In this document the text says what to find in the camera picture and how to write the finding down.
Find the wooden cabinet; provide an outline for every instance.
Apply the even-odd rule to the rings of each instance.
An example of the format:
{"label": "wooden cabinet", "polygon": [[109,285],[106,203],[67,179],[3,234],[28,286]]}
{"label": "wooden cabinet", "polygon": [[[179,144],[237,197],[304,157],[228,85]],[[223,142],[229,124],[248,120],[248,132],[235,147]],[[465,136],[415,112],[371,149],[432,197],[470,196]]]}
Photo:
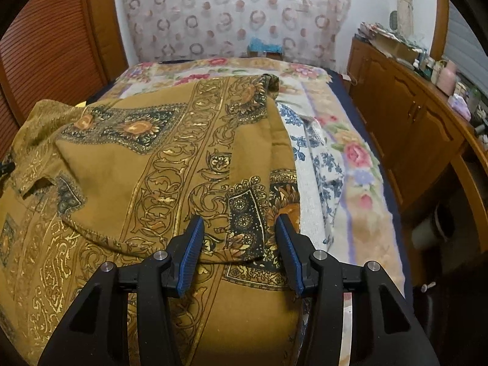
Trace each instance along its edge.
{"label": "wooden cabinet", "polygon": [[441,175],[464,137],[430,83],[361,41],[353,40],[352,51],[358,83],[350,94],[403,211]]}

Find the white cloth with blue flowers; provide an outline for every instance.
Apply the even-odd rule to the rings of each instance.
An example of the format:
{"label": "white cloth with blue flowers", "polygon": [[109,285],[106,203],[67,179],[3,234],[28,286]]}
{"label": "white cloth with blue flowers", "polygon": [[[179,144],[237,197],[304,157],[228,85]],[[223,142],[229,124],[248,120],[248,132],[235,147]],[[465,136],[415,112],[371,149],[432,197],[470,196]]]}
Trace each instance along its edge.
{"label": "white cloth with blue flowers", "polygon": [[290,107],[282,103],[277,106],[295,159],[301,233],[316,249],[328,251],[334,242],[332,227],[341,198],[343,170],[334,150],[327,147],[318,122],[304,122]]}

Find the wooden wardrobe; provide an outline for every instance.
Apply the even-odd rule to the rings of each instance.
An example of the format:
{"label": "wooden wardrobe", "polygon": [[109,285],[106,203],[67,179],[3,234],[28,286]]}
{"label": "wooden wardrobe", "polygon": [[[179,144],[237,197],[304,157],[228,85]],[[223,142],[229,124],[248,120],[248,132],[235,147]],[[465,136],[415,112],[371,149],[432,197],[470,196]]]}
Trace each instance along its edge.
{"label": "wooden wardrobe", "polygon": [[29,0],[0,40],[0,160],[39,100],[75,105],[126,68],[114,0]]}

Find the dark blue bed sheet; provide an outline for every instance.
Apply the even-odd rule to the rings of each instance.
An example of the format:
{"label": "dark blue bed sheet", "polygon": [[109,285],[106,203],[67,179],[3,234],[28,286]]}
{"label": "dark blue bed sheet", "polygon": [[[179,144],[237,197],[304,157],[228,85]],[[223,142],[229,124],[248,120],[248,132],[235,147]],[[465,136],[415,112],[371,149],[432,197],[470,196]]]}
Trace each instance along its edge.
{"label": "dark blue bed sheet", "polygon": [[[362,119],[359,116],[359,113],[354,106],[352,99],[347,94],[347,91],[342,83],[342,79],[340,74],[336,72],[326,69],[327,72],[332,77],[332,82],[329,83],[330,88],[337,96],[339,102],[341,103],[342,107],[346,111],[346,114],[351,121],[352,125],[359,134],[363,137],[363,139],[368,143],[371,151],[376,156],[377,159],[380,159],[378,151],[374,146],[374,143],[371,140],[371,137],[364,126]],[[386,200],[386,205],[388,207],[389,212],[393,216],[393,227],[395,229],[396,241],[398,246],[398,251],[400,253],[400,259],[402,261],[402,268],[403,274],[405,276],[405,284],[404,284],[404,291],[405,291],[405,298],[410,305],[413,305],[413,294],[412,294],[412,280],[411,280],[411,272],[410,272],[410,263],[408,262],[407,251],[405,249],[405,245],[403,242],[403,234],[402,234],[402,223],[400,220],[400,213],[398,212],[398,205],[396,203],[395,195],[393,190],[391,189],[390,183],[387,179],[386,172],[384,168],[380,164],[380,172],[381,176],[383,177],[384,182],[384,195]]]}

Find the window blind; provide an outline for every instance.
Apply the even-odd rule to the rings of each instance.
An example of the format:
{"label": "window blind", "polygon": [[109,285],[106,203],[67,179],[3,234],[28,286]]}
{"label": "window blind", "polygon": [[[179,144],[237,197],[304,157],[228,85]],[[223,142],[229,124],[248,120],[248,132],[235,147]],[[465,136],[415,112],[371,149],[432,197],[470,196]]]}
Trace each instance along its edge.
{"label": "window blind", "polygon": [[488,56],[451,2],[444,56],[456,63],[458,71],[488,95]]}

